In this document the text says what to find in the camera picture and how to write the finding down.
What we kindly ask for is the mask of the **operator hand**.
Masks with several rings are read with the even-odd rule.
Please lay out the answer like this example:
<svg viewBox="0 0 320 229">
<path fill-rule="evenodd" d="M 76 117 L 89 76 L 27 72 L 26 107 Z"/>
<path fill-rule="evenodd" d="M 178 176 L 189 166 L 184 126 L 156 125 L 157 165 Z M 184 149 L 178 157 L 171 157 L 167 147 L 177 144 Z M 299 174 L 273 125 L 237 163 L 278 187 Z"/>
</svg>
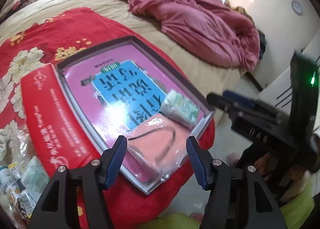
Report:
<svg viewBox="0 0 320 229">
<path fill-rule="evenodd" d="M 277 160 L 268 153 L 255 162 L 254 166 L 264 181 L 270 179 L 272 171 L 275 169 L 276 161 Z M 290 180 L 298 181 L 304 175 L 304 173 L 305 169 L 298 166 L 292 166 L 286 175 Z"/>
</svg>

